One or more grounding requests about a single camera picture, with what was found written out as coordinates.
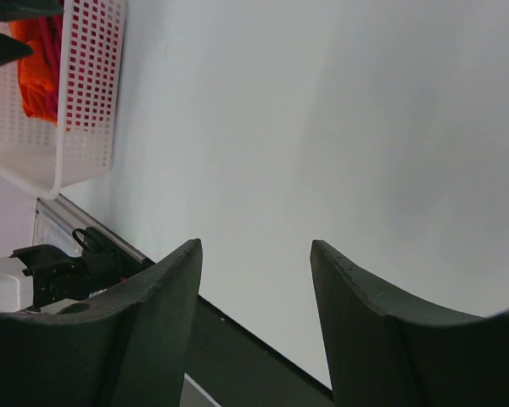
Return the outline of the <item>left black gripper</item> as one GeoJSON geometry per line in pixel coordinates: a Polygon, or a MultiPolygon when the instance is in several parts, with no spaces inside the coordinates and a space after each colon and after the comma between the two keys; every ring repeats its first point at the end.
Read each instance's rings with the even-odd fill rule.
{"type": "Polygon", "coordinates": [[[31,56],[25,40],[12,37],[7,23],[53,17],[64,13],[64,6],[54,0],[0,0],[0,67],[31,56]]]}

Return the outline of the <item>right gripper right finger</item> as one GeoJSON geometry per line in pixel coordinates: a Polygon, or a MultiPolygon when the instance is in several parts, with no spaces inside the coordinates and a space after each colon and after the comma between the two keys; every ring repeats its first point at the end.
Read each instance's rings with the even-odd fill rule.
{"type": "Polygon", "coordinates": [[[433,304],[321,240],[310,267],[337,406],[509,406],[509,310],[433,304]]]}

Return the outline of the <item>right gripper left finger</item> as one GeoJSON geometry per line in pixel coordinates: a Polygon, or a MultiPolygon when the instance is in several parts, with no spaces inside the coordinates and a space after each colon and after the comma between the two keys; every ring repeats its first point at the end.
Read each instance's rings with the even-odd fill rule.
{"type": "Polygon", "coordinates": [[[198,299],[191,239],[97,296],[0,313],[0,406],[177,406],[198,299]]]}

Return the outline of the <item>orange t-shirt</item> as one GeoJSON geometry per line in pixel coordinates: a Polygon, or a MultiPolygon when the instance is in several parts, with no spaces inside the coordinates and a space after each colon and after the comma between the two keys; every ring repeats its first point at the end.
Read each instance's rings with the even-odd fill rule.
{"type": "Polygon", "coordinates": [[[8,23],[13,39],[31,48],[32,54],[17,61],[17,80],[25,116],[57,125],[57,107],[52,97],[58,90],[46,58],[44,35],[38,19],[8,23]]]}

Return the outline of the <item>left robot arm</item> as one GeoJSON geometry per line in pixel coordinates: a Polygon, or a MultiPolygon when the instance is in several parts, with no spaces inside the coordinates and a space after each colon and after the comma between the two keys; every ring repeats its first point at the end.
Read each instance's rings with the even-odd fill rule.
{"type": "MultiPolygon", "coordinates": [[[[123,1],[0,1],[0,175],[37,198],[112,165],[123,1]]],[[[50,244],[0,259],[0,312],[83,300],[121,279],[90,239],[71,256],[50,244]]]]}

